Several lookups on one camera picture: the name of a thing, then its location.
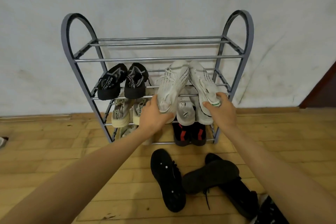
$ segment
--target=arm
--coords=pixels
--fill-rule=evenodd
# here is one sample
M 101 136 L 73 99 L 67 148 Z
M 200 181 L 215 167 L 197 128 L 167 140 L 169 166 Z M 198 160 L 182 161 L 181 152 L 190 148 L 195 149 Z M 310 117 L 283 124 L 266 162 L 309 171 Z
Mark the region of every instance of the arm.
M 72 223 L 133 151 L 172 117 L 172 113 L 160 114 L 154 95 L 142 109 L 140 125 L 134 132 L 51 177 L 7 213 L 0 224 Z
M 242 132 L 236 109 L 224 93 L 220 107 L 203 105 L 290 223 L 335 223 L 336 199 L 317 182 L 279 160 Z

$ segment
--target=metal shoe rack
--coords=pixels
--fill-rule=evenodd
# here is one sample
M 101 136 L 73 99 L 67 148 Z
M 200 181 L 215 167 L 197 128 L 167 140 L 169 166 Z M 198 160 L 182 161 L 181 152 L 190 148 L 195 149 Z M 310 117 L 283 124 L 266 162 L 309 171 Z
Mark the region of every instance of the metal shoe rack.
M 237 44 L 235 44 L 231 39 L 227 37 L 229 27 L 233 20 L 237 17 L 241 16 L 246 25 L 246 42 L 244 49 L 240 48 Z M 80 20 L 90 32 L 92 40 L 89 41 L 85 46 L 83 46 L 79 51 L 73 53 L 69 40 L 69 29 L 70 25 L 74 19 Z M 227 89 L 227 95 L 230 101 L 232 101 L 235 92 L 237 90 L 239 81 L 242 77 L 246 62 L 249 58 L 252 44 L 253 44 L 253 35 L 254 35 L 254 26 L 251 15 L 245 10 L 237 10 L 233 14 L 230 15 L 227 20 L 222 35 L 218 36 L 185 36 L 185 37 L 144 37 L 144 38 L 98 38 L 93 30 L 90 22 L 81 14 L 72 13 L 68 14 L 64 17 L 61 26 L 61 40 L 63 49 L 65 52 L 65 56 L 67 57 L 70 66 L 81 86 L 84 95 L 87 98 L 93 112 L 97 116 L 98 122 L 101 125 L 104 133 L 111 143 L 115 139 L 115 135 L 117 133 L 117 129 L 114 129 L 114 133 L 112 136 L 107 130 L 107 126 L 112 125 L 107 123 L 107 116 L 109 115 L 110 109 L 112 105 L 114 105 L 115 99 L 112 99 L 106 109 L 105 115 L 101 116 L 97 105 L 95 103 L 96 100 L 100 101 L 96 96 L 97 86 L 99 79 L 97 80 L 96 85 L 93 89 L 89 89 L 86 81 L 82 75 L 82 72 L 78 66 L 78 63 L 81 62 L 100 62 L 103 68 L 102 76 L 107 72 L 106 62 L 126 62 L 126 61 L 161 61 L 161 60 L 207 60 L 213 59 L 216 60 L 214 68 L 207 68 L 206 70 L 213 70 L 213 81 L 216 82 L 217 75 L 221 80 L 221 84 L 217 84 L 217 86 L 225 86 Z M 125 41 L 126 43 L 116 43 L 116 41 Z M 179 57 L 155 57 L 155 58 L 111 58 L 106 59 L 102 55 L 102 51 L 100 49 L 101 46 L 114 46 L 114 47 L 122 47 L 122 46 L 165 46 L 165 45 L 203 45 L 203 44 L 219 44 L 218 54 L 216 56 L 179 56 Z M 223 55 L 224 45 L 228 44 L 232 47 L 237 55 Z M 87 52 L 91 47 L 94 47 L 97 51 L 98 58 L 97 59 L 83 59 L 83 55 Z M 224 76 L 219 70 L 219 65 L 221 64 L 222 59 L 240 59 L 240 63 L 238 65 L 238 69 L 236 75 L 234 77 L 233 83 L 230 86 L 228 82 L 225 80 Z M 149 73 L 152 72 L 164 72 L 165 70 L 148 70 Z M 158 88 L 158 86 L 147 86 L 147 88 Z M 181 94 L 180 97 L 192 97 L 197 96 L 197 94 Z M 209 141 L 213 141 L 213 143 L 218 142 L 219 137 L 219 129 L 215 129 L 214 126 L 211 126 L 213 138 L 208 139 Z M 173 144 L 174 142 L 155 142 L 153 144 Z

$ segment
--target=gray rack frame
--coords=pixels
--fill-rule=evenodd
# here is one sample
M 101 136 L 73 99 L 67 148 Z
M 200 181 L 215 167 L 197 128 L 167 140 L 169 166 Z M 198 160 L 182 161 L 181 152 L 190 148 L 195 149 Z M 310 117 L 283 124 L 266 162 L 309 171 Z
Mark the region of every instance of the gray rack frame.
M 233 20 L 237 17 L 241 16 L 246 25 L 246 41 L 245 41 L 245 48 L 240 48 L 237 44 L 235 44 L 231 39 L 227 37 L 229 27 L 231 26 L 231 23 Z M 78 52 L 75 54 L 72 52 L 71 45 L 70 45 L 70 39 L 69 39 L 69 29 L 71 26 L 71 23 L 74 19 L 80 20 L 88 29 L 92 40 L 89 41 L 84 47 L 82 47 Z M 249 55 L 251 53 L 252 45 L 253 45 L 253 37 L 254 37 L 254 25 L 253 20 L 249 12 L 245 10 L 237 10 L 233 12 L 233 14 L 230 15 L 229 19 L 227 20 L 222 35 L 220 36 L 191 36 L 191 37 L 144 37 L 144 38 L 97 38 L 97 35 L 95 31 L 93 30 L 93 27 L 91 26 L 90 22 L 81 14 L 78 13 L 70 13 L 66 15 L 62 21 L 61 25 L 61 40 L 63 49 L 65 52 L 65 56 L 67 57 L 70 66 L 79 82 L 79 85 L 81 86 L 84 95 L 87 98 L 87 101 L 89 102 L 93 112 L 97 116 L 98 122 L 101 125 L 102 129 L 104 130 L 104 133 L 107 137 L 107 140 L 112 143 L 115 140 L 115 135 L 117 133 L 117 128 L 114 129 L 114 133 L 111 136 L 107 126 L 111 124 L 107 124 L 107 116 L 109 115 L 110 109 L 112 105 L 114 105 L 114 99 L 112 99 L 106 109 L 104 117 L 101 116 L 98 107 L 95 103 L 95 100 L 98 100 L 97 97 L 95 97 L 95 94 L 97 92 L 97 81 L 96 85 L 92 90 L 89 90 L 85 79 L 82 75 L 82 72 L 78 66 L 78 63 L 81 62 L 100 62 L 101 67 L 103 68 L 103 74 L 102 76 L 107 72 L 106 62 L 110 61 L 159 61 L 159 60 L 194 60 L 194 59 L 215 59 L 215 67 L 214 68 L 208 68 L 206 70 L 213 70 L 213 81 L 216 82 L 217 75 L 222 81 L 221 84 L 217 84 L 217 86 L 225 86 L 227 89 L 227 95 L 230 101 L 232 101 L 239 81 L 242 77 L 246 62 L 249 58 Z M 200 39 L 219 39 L 219 40 L 200 40 Z M 186 40 L 186 41 L 171 41 L 171 42 L 153 42 L 156 40 Z M 136 43 L 122 43 L 122 44 L 116 44 L 113 43 L 114 41 L 143 41 L 143 42 L 136 42 Z M 219 50 L 217 56 L 184 56 L 184 57 L 156 57 L 156 58 L 112 58 L 112 59 L 105 59 L 103 57 L 102 51 L 100 49 L 101 46 L 163 46 L 163 45 L 187 45 L 187 44 L 219 44 Z M 228 44 L 230 47 L 232 47 L 238 55 L 223 55 L 223 49 L 224 45 Z M 91 47 L 95 47 L 98 59 L 80 59 L 85 52 L 87 52 Z M 236 72 L 236 75 L 233 79 L 232 86 L 228 84 L 228 82 L 225 80 L 224 76 L 221 74 L 219 70 L 219 66 L 221 64 L 221 59 L 229 59 L 229 58 L 239 58 L 240 63 L 238 65 L 238 69 Z M 151 72 L 164 72 L 164 70 L 148 70 L 149 73 Z M 147 88 L 158 88 L 158 86 L 147 86 Z M 181 94 L 180 97 L 191 97 L 191 96 L 197 96 L 197 94 Z M 219 129 L 217 128 L 216 131 L 214 129 L 214 126 L 211 126 L 212 133 L 213 133 L 213 139 L 208 139 L 209 141 L 213 141 L 213 143 L 218 142 L 219 137 Z M 153 144 L 173 144 L 174 142 L 156 142 Z

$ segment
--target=baseboard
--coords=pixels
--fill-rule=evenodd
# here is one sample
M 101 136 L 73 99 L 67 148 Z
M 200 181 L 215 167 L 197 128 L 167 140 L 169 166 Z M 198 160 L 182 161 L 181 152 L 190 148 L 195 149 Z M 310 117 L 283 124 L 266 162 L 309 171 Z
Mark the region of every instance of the baseboard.
M 263 114 L 263 113 L 286 113 L 298 112 L 299 107 L 265 107 L 265 108 L 237 108 L 237 114 Z M 95 114 L 72 113 L 72 114 L 46 114 L 46 115 L 27 115 L 0 117 L 0 122 L 11 121 L 64 121 L 64 120 L 94 120 Z

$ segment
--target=person's left hand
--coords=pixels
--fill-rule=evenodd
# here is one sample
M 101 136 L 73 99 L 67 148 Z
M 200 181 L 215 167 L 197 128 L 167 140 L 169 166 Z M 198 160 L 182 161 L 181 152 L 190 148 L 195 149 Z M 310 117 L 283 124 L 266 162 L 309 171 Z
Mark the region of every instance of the person's left hand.
M 151 137 L 158 132 L 168 120 L 174 118 L 172 112 L 160 113 L 157 104 L 157 94 L 155 94 L 146 106 L 142 108 L 139 129 L 143 130 Z

